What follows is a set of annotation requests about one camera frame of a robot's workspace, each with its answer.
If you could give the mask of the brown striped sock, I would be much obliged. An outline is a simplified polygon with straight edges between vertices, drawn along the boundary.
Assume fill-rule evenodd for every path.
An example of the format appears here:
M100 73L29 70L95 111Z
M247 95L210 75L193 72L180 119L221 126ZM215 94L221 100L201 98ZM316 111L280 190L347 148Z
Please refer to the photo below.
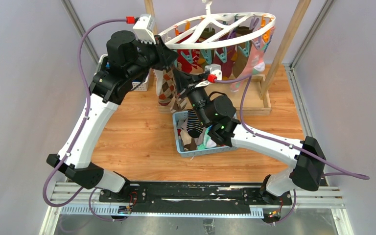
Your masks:
M176 91L174 91L172 93L172 100L171 100L171 103L170 103L170 111L172 113L182 111L182 110L185 109L187 103L188 102L187 102L186 98L181 98L180 95Z

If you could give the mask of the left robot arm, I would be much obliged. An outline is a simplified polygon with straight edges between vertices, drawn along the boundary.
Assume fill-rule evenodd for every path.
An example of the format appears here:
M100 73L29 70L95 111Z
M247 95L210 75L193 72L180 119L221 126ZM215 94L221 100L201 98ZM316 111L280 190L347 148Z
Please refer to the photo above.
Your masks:
M178 53L158 35L152 42L143 43L127 30L112 34L106 48L100 70L85 86L85 106L73 133L57 154L48 155L47 164L54 168L52 174L59 171L85 189L107 189L117 201L125 202L131 195L129 181L92 163L94 147L108 120L132 90L133 81L146 78L150 69L170 68Z

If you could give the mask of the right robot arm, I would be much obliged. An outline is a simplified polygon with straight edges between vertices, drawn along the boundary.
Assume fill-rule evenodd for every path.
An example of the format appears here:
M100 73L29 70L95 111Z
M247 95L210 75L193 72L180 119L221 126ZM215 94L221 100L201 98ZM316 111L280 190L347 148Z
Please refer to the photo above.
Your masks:
M251 128L234 117L237 110L226 94L210 99L200 83L214 80L213 74L172 72L177 92L188 98L200 126L210 128L209 136L216 144L253 150L288 165L286 170L265 177L259 191L264 203L273 204L296 188L319 189L326 158L315 138L293 140Z

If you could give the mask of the white oval clip hanger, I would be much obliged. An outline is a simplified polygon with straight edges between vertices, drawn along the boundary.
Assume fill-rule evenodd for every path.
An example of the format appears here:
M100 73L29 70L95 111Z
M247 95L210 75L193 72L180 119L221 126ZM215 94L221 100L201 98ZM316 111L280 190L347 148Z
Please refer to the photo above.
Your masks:
M180 21L159 33L169 49L215 49L235 46L263 37L275 27L276 17L264 12L212 13L211 0L204 0L205 14ZM243 23L265 21L263 26L252 26L252 32L231 38Z

